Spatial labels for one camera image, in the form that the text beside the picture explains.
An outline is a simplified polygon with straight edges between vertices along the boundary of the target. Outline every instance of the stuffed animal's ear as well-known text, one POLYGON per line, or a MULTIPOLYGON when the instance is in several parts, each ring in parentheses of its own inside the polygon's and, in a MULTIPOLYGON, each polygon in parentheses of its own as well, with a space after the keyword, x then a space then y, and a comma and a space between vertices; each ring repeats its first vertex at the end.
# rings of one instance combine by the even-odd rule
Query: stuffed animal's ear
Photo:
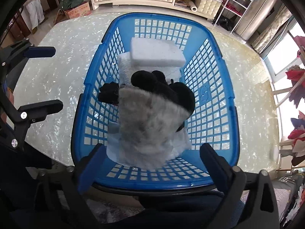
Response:
POLYGON ((154 70, 152 72, 152 74, 155 75, 155 77, 157 78, 157 80, 162 83, 162 84, 165 84, 165 85, 168 85, 166 80, 165 80, 165 75, 163 74, 163 72, 159 71, 159 70, 154 70))
POLYGON ((152 92, 155 88, 157 78, 148 71, 139 70, 132 74, 131 82, 135 87, 152 92))
POLYGON ((170 84, 169 87, 177 93, 179 105, 192 114, 195 110, 195 96, 189 87, 181 82, 170 84))

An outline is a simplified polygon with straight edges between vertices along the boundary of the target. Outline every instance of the blue plastic basket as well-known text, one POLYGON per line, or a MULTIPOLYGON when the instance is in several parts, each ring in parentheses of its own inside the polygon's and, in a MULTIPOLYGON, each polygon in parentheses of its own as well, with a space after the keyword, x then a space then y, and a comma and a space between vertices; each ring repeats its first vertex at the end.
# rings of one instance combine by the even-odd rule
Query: blue plastic basket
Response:
POLYGON ((103 162, 96 178, 102 186, 125 189, 177 189, 213 183, 199 156, 208 142, 235 165, 239 157, 239 133, 230 76, 218 45, 208 29, 187 19, 168 15, 130 13, 116 18, 99 45, 84 81, 73 128, 74 161, 87 156, 97 143, 107 146, 108 121, 117 121, 115 106, 97 99, 99 87, 118 82, 116 56, 130 50, 132 37, 173 40, 186 58, 181 82, 194 92, 196 108, 187 120, 192 149, 155 171, 103 162))

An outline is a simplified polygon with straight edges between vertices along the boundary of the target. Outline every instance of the screw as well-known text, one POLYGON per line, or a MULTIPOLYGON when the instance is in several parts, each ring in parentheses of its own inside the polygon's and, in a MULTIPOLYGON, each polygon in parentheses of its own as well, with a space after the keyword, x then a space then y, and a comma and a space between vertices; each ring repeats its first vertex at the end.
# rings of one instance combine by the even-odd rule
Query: screw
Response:
POLYGON ((13 140, 12 140, 12 147, 16 148, 17 145, 18 145, 17 140, 16 140, 16 139, 13 139, 13 140))
POLYGON ((39 175, 40 175, 41 177, 43 177, 43 176, 45 175, 45 171, 44 171, 44 170, 40 171, 40 172, 39 172, 39 175))
POLYGON ((233 170, 234 172, 240 172, 240 171, 241 171, 241 169, 240 169, 238 166, 233 166, 233 167, 232 167, 232 170, 233 170))
POLYGON ((26 112, 22 112, 21 115, 20 115, 20 117, 21 117, 22 119, 25 119, 25 118, 27 117, 27 113, 26 113, 26 112))
POLYGON ((262 173, 262 175, 265 176, 265 177, 268 176, 268 172, 267 172, 266 170, 262 170, 261 173, 262 173))
POLYGON ((74 171, 74 166, 68 166, 67 167, 67 172, 71 173, 74 171))

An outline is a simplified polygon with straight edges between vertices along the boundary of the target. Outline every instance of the gray furry cloth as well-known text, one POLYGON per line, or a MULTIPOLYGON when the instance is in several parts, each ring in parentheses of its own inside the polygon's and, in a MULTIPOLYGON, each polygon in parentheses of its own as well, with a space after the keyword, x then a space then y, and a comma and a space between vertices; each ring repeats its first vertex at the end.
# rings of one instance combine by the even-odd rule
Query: gray furry cloth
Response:
POLYGON ((173 146, 169 140, 190 113, 183 107, 133 86, 119 89, 120 158, 130 166, 156 169, 173 146))

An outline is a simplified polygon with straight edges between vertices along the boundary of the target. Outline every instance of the pearlescent table surface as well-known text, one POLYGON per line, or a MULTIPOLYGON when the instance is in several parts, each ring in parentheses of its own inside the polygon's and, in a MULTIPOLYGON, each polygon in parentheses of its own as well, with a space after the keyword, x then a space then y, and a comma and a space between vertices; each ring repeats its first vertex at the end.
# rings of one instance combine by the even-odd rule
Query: pearlescent table surface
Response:
MULTIPOLYGON (((90 62, 111 21, 122 14, 90 15, 55 25, 40 43, 40 46, 54 46, 55 56, 30 59, 15 88, 16 108, 52 99, 63 102, 61 112, 31 125, 26 141, 65 165, 73 164, 71 132, 90 62)), ((278 145, 279 130, 263 63, 249 47, 214 28, 210 30, 228 66, 235 93, 240 133, 238 165, 251 172, 274 169, 276 162, 270 159, 270 152, 278 145)))

